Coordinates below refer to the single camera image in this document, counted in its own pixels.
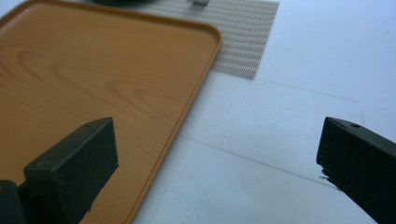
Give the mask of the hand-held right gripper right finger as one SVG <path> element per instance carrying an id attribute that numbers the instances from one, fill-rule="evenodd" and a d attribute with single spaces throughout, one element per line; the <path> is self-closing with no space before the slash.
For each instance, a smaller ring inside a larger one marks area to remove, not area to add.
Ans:
<path id="1" fill-rule="evenodd" d="M 378 224 L 396 224 L 396 143 L 356 123 L 327 117 L 317 164 Z"/>

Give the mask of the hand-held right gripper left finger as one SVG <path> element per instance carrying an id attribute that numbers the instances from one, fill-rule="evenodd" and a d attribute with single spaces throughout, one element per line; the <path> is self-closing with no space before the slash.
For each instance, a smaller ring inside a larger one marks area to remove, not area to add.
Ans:
<path id="1" fill-rule="evenodd" d="M 34 224 L 78 224 L 119 167 L 113 118 L 88 122 L 23 169 Z"/>

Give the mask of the wooden tray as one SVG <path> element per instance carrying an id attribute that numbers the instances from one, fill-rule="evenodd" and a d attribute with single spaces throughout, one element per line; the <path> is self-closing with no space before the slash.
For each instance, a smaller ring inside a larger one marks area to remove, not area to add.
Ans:
<path id="1" fill-rule="evenodd" d="M 119 166 L 81 224 L 130 224 L 222 43 L 216 27 L 28 0 L 0 16 L 0 179 L 110 117 Z"/>

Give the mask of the grey woven placemat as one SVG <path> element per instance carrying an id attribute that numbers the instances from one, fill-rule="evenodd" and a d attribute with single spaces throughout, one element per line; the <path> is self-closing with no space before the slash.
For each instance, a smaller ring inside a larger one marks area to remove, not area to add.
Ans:
<path id="1" fill-rule="evenodd" d="M 216 26 L 223 36 L 216 72 L 253 79 L 257 73 L 279 3 L 267 0 L 146 0 L 130 5 L 136 11 L 198 21 Z"/>

